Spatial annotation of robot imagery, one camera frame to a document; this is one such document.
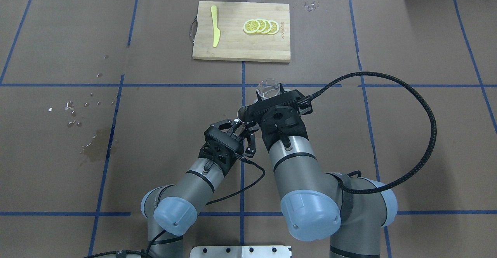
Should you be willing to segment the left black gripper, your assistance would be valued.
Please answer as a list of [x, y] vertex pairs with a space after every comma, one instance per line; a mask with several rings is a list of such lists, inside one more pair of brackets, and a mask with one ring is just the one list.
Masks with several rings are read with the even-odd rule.
[[215, 141], [229, 152], [253, 158], [256, 153], [255, 134], [250, 132], [240, 120], [223, 120], [211, 124], [209, 140]]

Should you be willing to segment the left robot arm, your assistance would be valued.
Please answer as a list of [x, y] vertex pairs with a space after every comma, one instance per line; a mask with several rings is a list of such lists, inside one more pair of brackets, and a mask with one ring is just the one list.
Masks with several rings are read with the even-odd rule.
[[198, 158], [177, 184], [157, 187], [141, 201], [142, 215], [147, 219], [148, 245], [143, 258], [181, 258], [183, 236], [196, 222], [206, 205], [237, 196], [255, 186], [266, 170], [255, 164], [261, 176], [247, 187], [212, 200], [224, 178], [236, 161], [254, 164], [255, 136], [243, 128], [238, 119], [226, 119], [211, 124], [204, 132], [205, 142]]

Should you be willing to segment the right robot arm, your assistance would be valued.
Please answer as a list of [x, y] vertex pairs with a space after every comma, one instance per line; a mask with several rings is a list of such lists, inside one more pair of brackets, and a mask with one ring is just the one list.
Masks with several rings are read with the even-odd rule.
[[345, 173], [324, 173], [308, 139], [291, 136], [268, 147], [281, 212], [291, 235], [300, 241], [330, 239], [331, 258], [379, 258], [381, 229], [398, 212], [391, 189], [352, 194], [339, 181], [357, 190], [377, 189], [381, 182]]

